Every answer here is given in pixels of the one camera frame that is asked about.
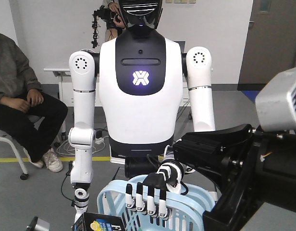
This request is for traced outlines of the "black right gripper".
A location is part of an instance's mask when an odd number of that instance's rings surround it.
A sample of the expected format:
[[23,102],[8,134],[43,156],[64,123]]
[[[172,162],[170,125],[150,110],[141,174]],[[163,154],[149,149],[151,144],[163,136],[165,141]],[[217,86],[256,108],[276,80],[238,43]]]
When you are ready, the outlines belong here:
[[296,134],[242,124],[186,133],[173,152],[221,192],[203,213],[207,231],[241,229],[264,202],[296,212]]

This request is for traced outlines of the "black white humanoid robot hand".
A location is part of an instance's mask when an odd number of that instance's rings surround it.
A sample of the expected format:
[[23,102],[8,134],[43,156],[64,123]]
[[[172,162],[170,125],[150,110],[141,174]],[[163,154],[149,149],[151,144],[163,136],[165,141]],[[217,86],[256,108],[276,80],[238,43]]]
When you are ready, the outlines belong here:
[[181,179],[182,175],[177,173],[150,173],[143,182],[137,183],[135,197],[133,186],[128,183],[125,190],[126,208],[152,218],[167,220],[171,215],[167,207],[167,192],[180,194]]

